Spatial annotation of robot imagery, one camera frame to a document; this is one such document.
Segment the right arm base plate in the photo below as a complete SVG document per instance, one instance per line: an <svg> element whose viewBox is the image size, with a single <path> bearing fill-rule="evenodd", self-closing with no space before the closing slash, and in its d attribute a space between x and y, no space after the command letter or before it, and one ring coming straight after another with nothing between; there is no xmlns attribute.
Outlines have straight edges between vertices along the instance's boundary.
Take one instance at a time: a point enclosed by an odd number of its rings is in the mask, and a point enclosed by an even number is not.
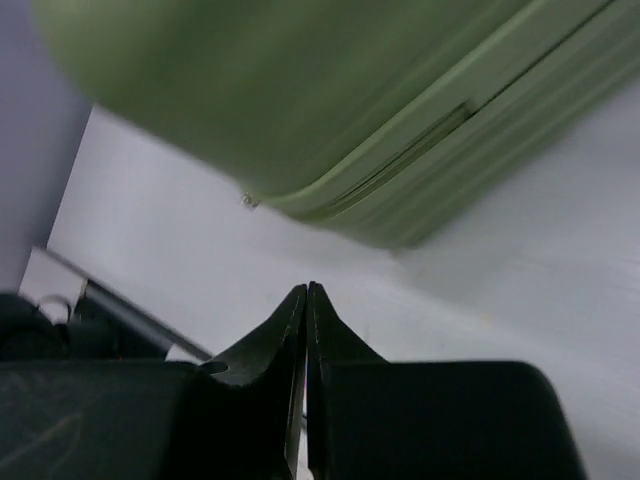
<svg viewBox="0 0 640 480"><path fill-rule="evenodd" d="M1 292L1 359L186 360L204 347L60 255L34 248L17 291Z"/></svg>

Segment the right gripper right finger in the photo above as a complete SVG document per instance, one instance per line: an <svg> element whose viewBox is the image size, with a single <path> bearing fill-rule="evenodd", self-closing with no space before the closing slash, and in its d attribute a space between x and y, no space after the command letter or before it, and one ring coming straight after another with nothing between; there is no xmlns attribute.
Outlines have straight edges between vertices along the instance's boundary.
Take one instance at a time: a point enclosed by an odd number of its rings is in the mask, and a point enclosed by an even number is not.
<svg viewBox="0 0 640 480"><path fill-rule="evenodd" d="M306 304L308 461L317 479L583 479L558 396L518 361L393 363Z"/></svg>

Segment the green suitcase with blue lining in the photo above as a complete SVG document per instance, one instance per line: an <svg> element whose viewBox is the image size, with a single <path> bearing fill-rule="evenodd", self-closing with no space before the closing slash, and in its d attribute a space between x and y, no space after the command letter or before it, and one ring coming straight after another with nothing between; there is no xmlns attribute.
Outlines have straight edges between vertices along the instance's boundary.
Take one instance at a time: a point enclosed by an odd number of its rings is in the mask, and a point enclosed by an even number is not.
<svg viewBox="0 0 640 480"><path fill-rule="evenodd" d="M97 104L255 205L421 242L639 70L635 1L37 1Z"/></svg>

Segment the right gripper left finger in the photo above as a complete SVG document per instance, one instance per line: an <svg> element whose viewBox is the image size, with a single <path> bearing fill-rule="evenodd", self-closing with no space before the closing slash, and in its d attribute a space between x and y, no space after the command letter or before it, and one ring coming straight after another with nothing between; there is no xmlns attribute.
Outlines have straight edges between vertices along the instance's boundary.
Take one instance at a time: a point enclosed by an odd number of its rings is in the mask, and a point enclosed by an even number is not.
<svg viewBox="0 0 640 480"><path fill-rule="evenodd" d="M198 479L293 479L302 424L306 288L201 365L189 393Z"/></svg>

